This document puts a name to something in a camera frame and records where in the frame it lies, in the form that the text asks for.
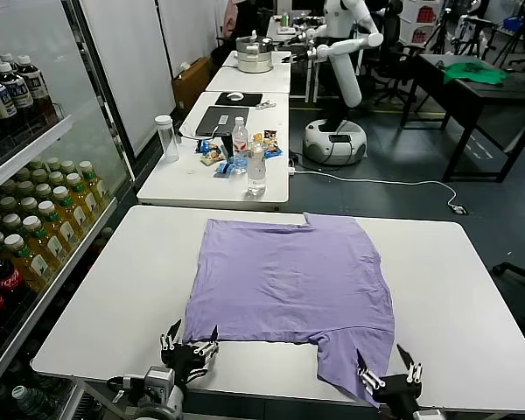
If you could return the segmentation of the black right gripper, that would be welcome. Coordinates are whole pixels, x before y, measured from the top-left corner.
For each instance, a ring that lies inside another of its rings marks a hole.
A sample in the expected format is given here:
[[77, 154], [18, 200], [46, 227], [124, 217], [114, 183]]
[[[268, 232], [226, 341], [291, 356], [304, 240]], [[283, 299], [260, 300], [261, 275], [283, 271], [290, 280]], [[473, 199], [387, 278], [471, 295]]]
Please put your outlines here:
[[422, 364], [416, 363], [400, 344], [396, 347], [408, 370], [407, 376], [396, 374], [380, 378], [368, 368], [357, 350], [358, 376], [366, 389], [374, 389], [377, 403], [388, 405], [391, 411], [419, 411], [417, 399], [422, 394]]

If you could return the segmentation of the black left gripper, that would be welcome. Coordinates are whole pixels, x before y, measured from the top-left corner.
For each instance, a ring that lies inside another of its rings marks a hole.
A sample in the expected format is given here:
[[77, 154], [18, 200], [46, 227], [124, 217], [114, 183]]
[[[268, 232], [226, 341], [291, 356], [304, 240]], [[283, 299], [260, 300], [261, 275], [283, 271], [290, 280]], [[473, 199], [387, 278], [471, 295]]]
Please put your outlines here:
[[167, 333], [160, 335], [161, 361], [174, 372], [176, 385], [186, 385], [205, 376], [208, 373], [209, 360], [219, 348], [217, 325], [213, 328], [209, 341], [203, 346], [178, 344], [181, 322], [182, 319], [179, 318]]

